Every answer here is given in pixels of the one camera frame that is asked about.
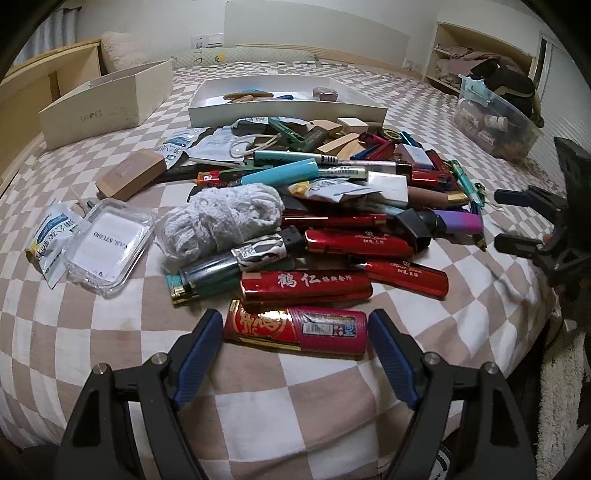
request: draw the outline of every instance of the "checkered bedsheet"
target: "checkered bedsheet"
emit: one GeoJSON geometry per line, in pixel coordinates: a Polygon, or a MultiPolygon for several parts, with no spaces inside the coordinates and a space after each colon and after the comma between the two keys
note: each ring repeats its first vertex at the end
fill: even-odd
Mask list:
{"type": "MultiPolygon", "coordinates": [[[[122,294],[105,300],[64,277],[54,290],[23,253],[25,239],[53,198],[73,204],[96,194],[94,180],[129,152],[151,148],[189,126],[187,105],[204,79],[260,73],[331,76],[389,107],[387,122],[442,157],[457,157],[492,192],[528,184],[552,187],[535,168],[514,167],[483,153],[452,124],[456,99],[415,80],[353,66],[225,64],[179,70],[172,96],[138,128],[33,155],[0,199],[0,427],[15,444],[58,443],[92,365],[139,365],[167,351],[208,307],[224,313],[230,296],[174,308],[163,255],[154,245],[122,294]]],[[[191,184],[149,188],[131,200],[164,212],[186,201],[191,184]]],[[[527,353],[554,306],[541,274],[502,255],[494,236],[509,229],[538,237],[549,224],[528,209],[487,205],[487,252],[470,242],[438,239],[415,260],[445,270],[445,301],[374,284],[357,308],[385,309],[424,350],[453,364],[495,361],[508,374],[527,353]]],[[[453,405],[449,428],[457,422],[453,405]]],[[[137,405],[139,451],[156,476],[137,405]]],[[[180,420],[212,480],[361,479],[383,471],[411,413],[392,393],[379,361],[295,356],[224,345],[193,404],[180,420]]]]}

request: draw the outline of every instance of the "clear plastic case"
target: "clear plastic case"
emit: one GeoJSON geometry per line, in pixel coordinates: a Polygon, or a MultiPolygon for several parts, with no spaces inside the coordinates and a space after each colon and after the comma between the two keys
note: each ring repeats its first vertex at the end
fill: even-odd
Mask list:
{"type": "Polygon", "coordinates": [[[156,213],[101,200],[86,215],[62,255],[70,278],[104,297],[117,295],[154,236],[156,213]]]}
{"type": "Polygon", "coordinates": [[[541,130],[517,108],[486,88],[483,80],[462,77],[453,122],[470,140],[495,158],[527,157],[541,130]]]}

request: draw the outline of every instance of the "white rope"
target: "white rope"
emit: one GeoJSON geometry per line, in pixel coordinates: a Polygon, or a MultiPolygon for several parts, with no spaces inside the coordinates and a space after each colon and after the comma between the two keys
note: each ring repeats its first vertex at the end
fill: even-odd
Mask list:
{"type": "Polygon", "coordinates": [[[189,263],[272,232],[282,214],[277,191],[261,183],[204,189],[158,219],[155,243],[167,257],[189,263]]]}
{"type": "Polygon", "coordinates": [[[232,156],[234,158],[246,157],[247,155],[250,155],[253,152],[256,152],[257,150],[261,150],[263,148],[269,148],[277,143],[280,135],[281,134],[277,134],[277,135],[244,135],[243,137],[240,137],[237,140],[234,140],[230,144],[230,156],[232,156]],[[236,145],[240,145],[243,143],[248,143],[249,145],[251,145],[252,142],[254,142],[257,138],[269,138],[270,140],[267,141],[266,143],[263,143],[262,145],[259,145],[258,147],[251,148],[250,150],[241,151],[241,150],[235,148],[236,145]]]}

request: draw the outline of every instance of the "pillow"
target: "pillow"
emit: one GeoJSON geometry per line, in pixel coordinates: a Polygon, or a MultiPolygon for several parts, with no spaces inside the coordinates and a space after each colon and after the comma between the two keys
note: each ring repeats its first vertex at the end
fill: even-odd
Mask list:
{"type": "Polygon", "coordinates": [[[316,56],[307,50],[295,50],[292,48],[262,48],[262,47],[214,47],[194,48],[183,50],[174,55],[161,57],[156,60],[173,59],[173,68],[191,68],[196,66],[209,67],[222,63],[234,63],[236,61],[270,61],[270,62],[300,62],[316,61],[316,56]]]}
{"type": "Polygon", "coordinates": [[[100,39],[100,47],[109,73],[150,62],[130,33],[105,32],[100,39]]]}

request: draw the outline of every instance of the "screw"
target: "screw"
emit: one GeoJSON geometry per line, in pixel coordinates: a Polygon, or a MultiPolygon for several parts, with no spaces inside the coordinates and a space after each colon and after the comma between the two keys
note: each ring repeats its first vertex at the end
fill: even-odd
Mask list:
{"type": "Polygon", "coordinates": [[[495,375],[499,372],[499,367],[494,362],[487,362],[484,364],[484,370],[488,374],[495,375]]]}
{"type": "Polygon", "coordinates": [[[152,360],[152,363],[154,365],[162,365],[167,359],[168,355],[166,355],[166,353],[158,352],[152,355],[152,358],[150,360],[152,360]]]}
{"type": "Polygon", "coordinates": [[[94,367],[92,367],[92,372],[96,375],[102,375],[107,371],[108,368],[109,365],[107,364],[96,364],[94,367]]]}
{"type": "Polygon", "coordinates": [[[441,357],[435,352],[425,353],[425,361],[427,365],[437,365],[441,361],[441,357]]]}

